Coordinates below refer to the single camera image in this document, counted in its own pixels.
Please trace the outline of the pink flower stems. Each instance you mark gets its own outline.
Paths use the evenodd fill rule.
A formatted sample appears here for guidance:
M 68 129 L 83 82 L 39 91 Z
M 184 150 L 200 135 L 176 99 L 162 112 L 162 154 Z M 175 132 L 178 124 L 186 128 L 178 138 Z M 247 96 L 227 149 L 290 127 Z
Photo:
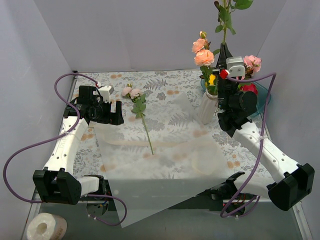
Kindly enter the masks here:
M 151 151 L 151 154 L 154 155 L 154 149 L 152 146 L 152 142 L 150 139 L 150 135 L 149 135 L 149 130 L 147 127 L 147 123 L 145 120 L 145 110 L 146 110 L 146 94 L 143 93 L 143 91 L 140 88 L 134 88 L 132 84 L 128 83 L 126 85 L 126 87 L 123 88 L 122 92 L 121 92 L 122 97 L 124 98 L 128 98 L 131 100 L 131 102 L 133 103 L 133 107 L 131 112 L 135 114 L 135 118 L 136 119 L 141 119 L 142 124 L 144 126 L 145 132 L 146 132 L 146 136 L 147 136 L 147 140 L 149 143 L 149 148 Z

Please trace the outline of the cream ribbon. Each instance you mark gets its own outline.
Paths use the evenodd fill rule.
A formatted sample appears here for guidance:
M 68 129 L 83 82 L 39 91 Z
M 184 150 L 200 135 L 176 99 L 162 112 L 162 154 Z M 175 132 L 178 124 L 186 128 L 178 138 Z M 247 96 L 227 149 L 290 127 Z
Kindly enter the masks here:
M 141 154 L 119 151 L 117 158 L 109 159 L 115 160 L 113 167 L 103 157 L 110 179 L 112 175 L 130 179 L 210 176 L 220 172 L 225 163 L 219 145 L 208 136 L 183 143 L 161 142 L 154 155 L 147 151 Z

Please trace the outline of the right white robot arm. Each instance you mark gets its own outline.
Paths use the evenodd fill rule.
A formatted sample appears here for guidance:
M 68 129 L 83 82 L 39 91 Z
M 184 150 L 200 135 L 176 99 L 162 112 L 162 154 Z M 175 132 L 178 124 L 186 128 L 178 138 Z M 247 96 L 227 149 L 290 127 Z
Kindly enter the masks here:
M 213 73 L 217 76 L 217 103 L 221 109 L 217 117 L 220 128 L 257 158 L 252 172 L 262 164 L 273 183 L 250 183 L 253 173 L 244 179 L 244 173 L 237 172 L 212 188 L 212 193 L 228 197 L 231 201 L 243 194 L 253 195 L 254 200 L 265 197 L 280 210 L 288 211 L 311 193 L 314 168 L 308 163 L 301 165 L 283 153 L 264 138 L 265 126 L 258 129 L 249 119 L 257 111 L 258 97 L 252 91 L 238 89 L 240 83 L 245 83 L 239 79 L 245 74 L 244 60 L 232 56 L 226 43 L 220 45 Z

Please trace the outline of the peach flower stem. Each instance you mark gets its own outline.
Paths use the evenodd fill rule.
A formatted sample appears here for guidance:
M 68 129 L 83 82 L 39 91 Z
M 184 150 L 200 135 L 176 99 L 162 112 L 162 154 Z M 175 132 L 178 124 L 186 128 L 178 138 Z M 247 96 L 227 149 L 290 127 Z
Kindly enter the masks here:
M 215 32 L 223 32 L 222 44 L 226 43 L 227 31 L 230 31 L 232 35 L 236 34 L 232 24 L 232 13 L 235 10 L 249 9 L 253 2 L 253 0 L 215 0 L 213 2 L 218 11 L 217 21 L 219 23 Z
M 191 51 L 195 54 L 194 63 L 201 71 L 200 79 L 203 85 L 211 95 L 218 95 L 217 81 L 218 77 L 214 74 L 213 63 L 215 57 L 220 53 L 219 49 L 214 51 L 210 50 L 211 42 L 207 40 L 207 33 L 205 31 L 199 32 L 199 38 L 193 42 Z M 216 75 L 216 86 L 209 86 L 209 77 L 211 74 Z

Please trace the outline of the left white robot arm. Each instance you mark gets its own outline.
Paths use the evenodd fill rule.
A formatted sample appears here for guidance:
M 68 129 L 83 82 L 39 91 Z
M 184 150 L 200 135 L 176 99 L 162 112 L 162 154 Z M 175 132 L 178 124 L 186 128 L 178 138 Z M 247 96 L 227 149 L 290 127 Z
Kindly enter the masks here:
M 81 138 L 91 122 L 116 126 L 124 123 L 121 101 L 111 111 L 113 91 L 111 85 L 100 88 L 81 85 L 78 96 L 66 105 L 60 131 L 63 136 L 57 140 L 43 169 L 36 170 L 32 176 L 43 202 L 76 205 L 86 195 L 95 200 L 106 196 L 103 176 L 91 174 L 77 179 L 73 165 Z

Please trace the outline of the white wrapping paper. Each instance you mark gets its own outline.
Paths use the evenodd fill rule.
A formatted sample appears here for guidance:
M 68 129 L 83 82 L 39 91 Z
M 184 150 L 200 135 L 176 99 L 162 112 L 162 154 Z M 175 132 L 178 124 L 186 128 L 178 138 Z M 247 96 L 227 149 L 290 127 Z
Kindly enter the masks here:
M 105 178 L 127 227 L 224 182 L 233 172 L 187 95 L 148 101 L 145 119 L 130 106 L 124 123 L 94 126 Z

